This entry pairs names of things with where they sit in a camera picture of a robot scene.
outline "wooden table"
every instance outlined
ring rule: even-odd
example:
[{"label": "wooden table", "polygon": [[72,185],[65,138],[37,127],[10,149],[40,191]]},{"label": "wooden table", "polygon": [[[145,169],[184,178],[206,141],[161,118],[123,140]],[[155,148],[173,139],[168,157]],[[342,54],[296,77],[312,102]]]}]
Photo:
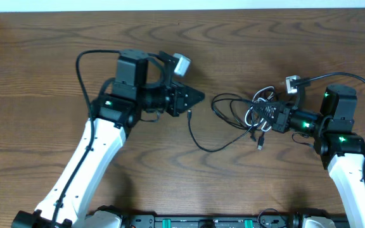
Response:
[{"label": "wooden table", "polygon": [[[206,94],[193,130],[206,147],[240,135],[210,109],[218,93],[251,94],[289,75],[344,71],[365,77],[365,9],[0,13],[0,227],[31,212],[69,161],[87,110],[75,58],[87,49],[183,53],[183,82]],[[115,75],[116,56],[82,60],[94,98]],[[158,72],[152,67],[150,81]],[[354,130],[365,138],[365,85],[335,77],[307,89],[319,111],[331,83],[355,87]],[[192,142],[185,115],[138,123],[112,161],[91,203],[159,214],[258,214],[315,207],[344,213],[319,157],[291,134],[268,132],[258,151],[249,137],[210,154]]]}]

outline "white backdrop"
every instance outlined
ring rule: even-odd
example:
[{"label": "white backdrop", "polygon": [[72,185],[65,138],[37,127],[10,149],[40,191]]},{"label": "white backdrop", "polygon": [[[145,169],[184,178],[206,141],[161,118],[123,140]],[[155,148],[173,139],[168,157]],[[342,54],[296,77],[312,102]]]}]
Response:
[{"label": "white backdrop", "polygon": [[0,0],[0,12],[365,8],[365,0]]}]

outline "wood grain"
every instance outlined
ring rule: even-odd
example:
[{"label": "wood grain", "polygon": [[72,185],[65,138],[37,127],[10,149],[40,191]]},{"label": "wood grain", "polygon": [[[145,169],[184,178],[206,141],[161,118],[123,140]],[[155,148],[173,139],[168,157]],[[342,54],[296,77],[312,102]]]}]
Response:
[{"label": "wood grain", "polygon": [[[365,77],[365,9],[0,13],[0,227],[31,212],[60,176],[82,134],[87,111],[75,77],[86,49],[136,48],[183,53],[193,67],[182,81],[206,94],[193,130],[206,147],[241,134],[211,111],[221,92],[280,89],[289,75],[345,71]],[[82,60],[91,97],[115,73],[115,56]],[[149,80],[157,73],[150,69]],[[319,111],[331,82],[358,92],[355,131],[365,138],[365,85],[337,77],[308,88]],[[313,151],[290,134],[269,132],[262,151],[242,139],[200,151],[185,115],[138,123],[112,161],[91,203],[159,214],[258,214],[315,207],[344,213],[336,187]]]}]

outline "wooden tabletop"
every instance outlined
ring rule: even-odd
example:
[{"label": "wooden tabletop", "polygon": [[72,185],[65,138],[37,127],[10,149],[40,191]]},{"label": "wooden tabletop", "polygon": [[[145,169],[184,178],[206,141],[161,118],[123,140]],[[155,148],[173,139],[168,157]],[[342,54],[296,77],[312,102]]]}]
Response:
[{"label": "wooden tabletop", "polygon": [[[75,58],[87,49],[182,53],[192,67],[182,81],[203,91],[193,108],[197,139],[216,148],[243,131],[210,109],[218,93],[284,91],[290,75],[350,72],[365,78],[365,9],[0,13],[0,227],[33,211],[57,181],[84,130],[87,110]],[[81,63],[90,97],[114,77],[116,56]],[[150,81],[158,72],[150,70]],[[354,131],[365,139],[365,85],[335,77],[307,88],[319,111],[325,87],[357,90]],[[192,142],[185,114],[139,122],[111,162],[90,208],[115,205],[158,214],[258,214],[275,208],[344,213],[319,157],[291,134],[268,132],[262,151],[248,136],[206,153]]]}]

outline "white wall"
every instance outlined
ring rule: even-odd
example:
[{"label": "white wall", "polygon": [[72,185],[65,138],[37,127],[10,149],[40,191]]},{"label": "white wall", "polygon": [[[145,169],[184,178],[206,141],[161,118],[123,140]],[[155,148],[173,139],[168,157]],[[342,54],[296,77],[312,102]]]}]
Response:
[{"label": "white wall", "polygon": [[365,0],[0,0],[0,12],[365,8]]}]

